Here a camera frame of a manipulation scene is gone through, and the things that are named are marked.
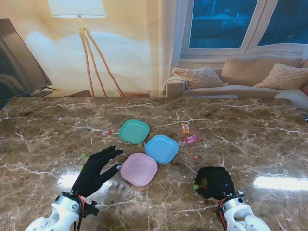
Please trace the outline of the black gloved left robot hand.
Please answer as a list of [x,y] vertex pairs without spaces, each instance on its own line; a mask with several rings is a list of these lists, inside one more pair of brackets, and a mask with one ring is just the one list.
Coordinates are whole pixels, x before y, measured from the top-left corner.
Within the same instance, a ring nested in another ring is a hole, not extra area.
[[102,169],[108,162],[123,153],[116,149],[116,146],[110,146],[91,155],[83,166],[81,173],[72,187],[74,196],[88,197],[97,192],[104,183],[112,178],[121,168],[121,164],[115,164],[106,172]]

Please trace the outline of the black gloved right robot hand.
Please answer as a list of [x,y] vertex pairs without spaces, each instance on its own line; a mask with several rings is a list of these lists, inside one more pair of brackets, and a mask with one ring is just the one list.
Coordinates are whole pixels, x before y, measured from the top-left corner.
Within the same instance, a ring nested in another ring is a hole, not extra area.
[[195,178],[194,189],[205,199],[222,200],[225,194],[235,194],[231,176],[223,167],[203,167]]

